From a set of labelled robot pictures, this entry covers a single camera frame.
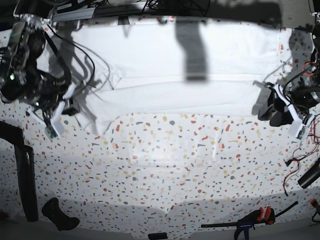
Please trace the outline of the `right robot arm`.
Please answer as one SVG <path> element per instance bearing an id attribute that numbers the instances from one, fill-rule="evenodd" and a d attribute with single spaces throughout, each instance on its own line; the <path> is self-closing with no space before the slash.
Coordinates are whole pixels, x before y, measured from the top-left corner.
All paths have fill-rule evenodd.
<path id="1" fill-rule="evenodd" d="M 9 104 L 19 100 L 28 104 L 27 114 L 43 126 L 49 139 L 60 137 L 65 131 L 60 116 L 79 112 L 74 97 L 87 83 L 73 82 L 69 66 L 43 25 L 52 24 L 54 12 L 73 12 L 90 4 L 90 0 L 19 0 L 12 11 L 16 21 L 8 44 L 0 49 L 1 101 Z M 46 46 L 62 68 L 60 77 L 37 67 Z"/>

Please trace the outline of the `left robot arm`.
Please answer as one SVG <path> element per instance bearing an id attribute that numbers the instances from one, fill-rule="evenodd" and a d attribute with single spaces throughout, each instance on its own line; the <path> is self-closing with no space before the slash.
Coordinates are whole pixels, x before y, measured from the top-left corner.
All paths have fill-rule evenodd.
<path id="1" fill-rule="evenodd" d="M 267 82 L 270 94 L 258 110 L 258 119 L 272 127 L 289 125 L 288 134 L 304 141 L 312 128 L 315 115 L 310 109 L 320 103 L 320 2 L 310 0 L 311 14 L 315 17 L 311 38 L 314 50 L 302 72 L 286 84 Z"/>

